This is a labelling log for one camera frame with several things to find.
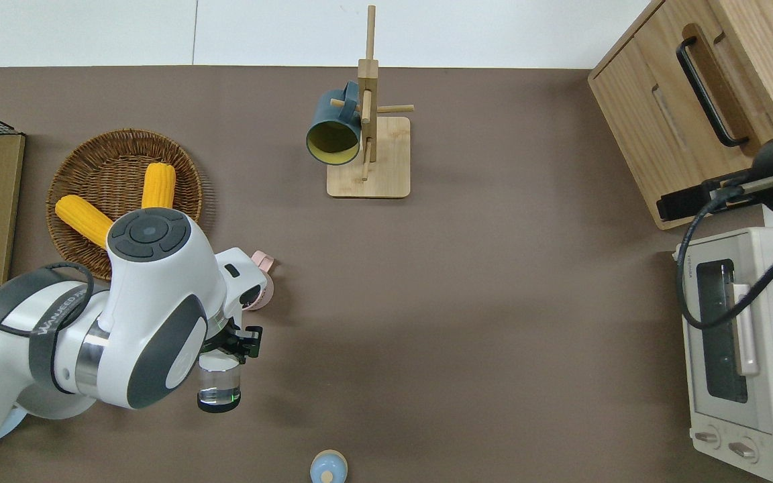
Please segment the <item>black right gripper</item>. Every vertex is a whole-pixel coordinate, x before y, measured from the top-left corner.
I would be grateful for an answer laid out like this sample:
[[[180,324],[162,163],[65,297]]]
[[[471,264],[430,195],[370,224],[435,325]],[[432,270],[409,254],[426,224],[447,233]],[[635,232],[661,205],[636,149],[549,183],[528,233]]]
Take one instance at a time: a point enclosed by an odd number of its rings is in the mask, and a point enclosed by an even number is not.
[[[729,173],[708,178],[695,186],[687,187],[667,195],[657,201],[657,211],[662,222],[694,217],[712,199],[712,193],[730,182],[742,183],[746,173]]]

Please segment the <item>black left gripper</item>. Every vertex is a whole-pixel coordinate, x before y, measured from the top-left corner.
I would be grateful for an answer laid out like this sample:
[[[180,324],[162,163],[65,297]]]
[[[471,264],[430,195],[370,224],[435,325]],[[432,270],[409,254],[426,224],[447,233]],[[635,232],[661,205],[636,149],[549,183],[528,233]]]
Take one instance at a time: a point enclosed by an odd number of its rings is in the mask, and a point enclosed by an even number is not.
[[[260,357],[262,334],[261,326],[241,328],[236,322],[228,321],[217,334],[207,337],[202,345],[202,354],[219,351],[232,356],[239,364],[245,364],[248,358]]]

